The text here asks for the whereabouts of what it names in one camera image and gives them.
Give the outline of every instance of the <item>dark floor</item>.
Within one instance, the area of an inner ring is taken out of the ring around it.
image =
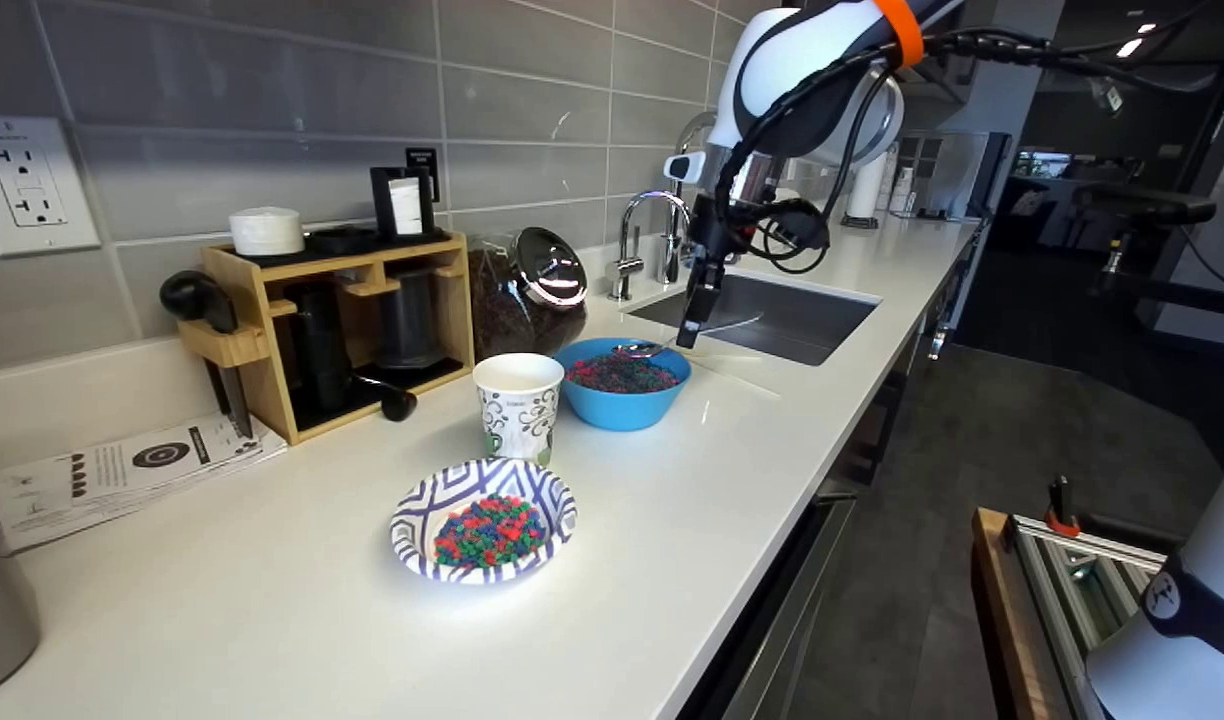
[[[1086,261],[987,251],[960,340],[907,382],[886,463],[834,553],[795,720],[993,720],[972,510],[1085,510],[1189,534],[1220,481],[1224,356],[1149,340]]]

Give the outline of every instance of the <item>sink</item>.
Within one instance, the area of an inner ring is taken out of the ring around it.
[[[822,362],[877,305],[850,296],[822,296],[748,275],[727,275],[702,323],[702,337],[782,356],[795,362]],[[689,293],[634,308],[631,314],[681,323]]]

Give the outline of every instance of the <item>blue and white plate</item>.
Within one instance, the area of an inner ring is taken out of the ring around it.
[[[450,567],[434,560],[434,534],[441,529],[464,510],[468,503],[482,494],[513,494],[526,501],[545,539],[535,553],[526,553],[515,562],[501,567]],[[526,576],[545,567],[574,529],[574,501],[559,483],[559,475],[545,473],[538,463],[526,460],[468,460],[441,469],[434,475],[420,481],[394,506],[388,525],[388,539],[394,557],[424,580],[441,585],[509,585],[515,576]]]

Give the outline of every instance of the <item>cabinet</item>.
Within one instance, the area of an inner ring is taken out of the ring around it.
[[[205,273],[232,300],[240,326],[211,330],[205,319],[181,319],[181,340],[208,362],[240,371],[249,410],[277,427],[288,442],[313,441],[380,407],[368,382],[342,382],[340,404],[330,407],[303,396],[303,374],[325,371],[303,359],[294,340],[306,289],[336,305],[330,337],[340,348],[330,348],[330,356],[342,356],[348,374],[368,371],[383,352],[392,330],[383,319],[383,300],[405,293],[405,275],[410,273],[430,275],[430,337],[441,359],[415,371],[383,374],[420,396],[468,374],[475,362],[464,235],[364,255],[266,263],[232,255],[229,246],[208,246]]]

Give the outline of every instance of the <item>white countertop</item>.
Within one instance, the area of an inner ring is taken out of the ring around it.
[[[552,473],[574,534],[513,587],[424,585],[388,557],[405,489],[480,448],[468,381],[409,422],[364,421],[24,553],[44,643],[0,688],[0,720],[673,714],[962,235],[834,230],[822,269],[788,282],[880,308],[819,366],[702,337],[662,422],[616,437],[563,415]],[[673,344],[616,305],[591,305],[596,330]]]

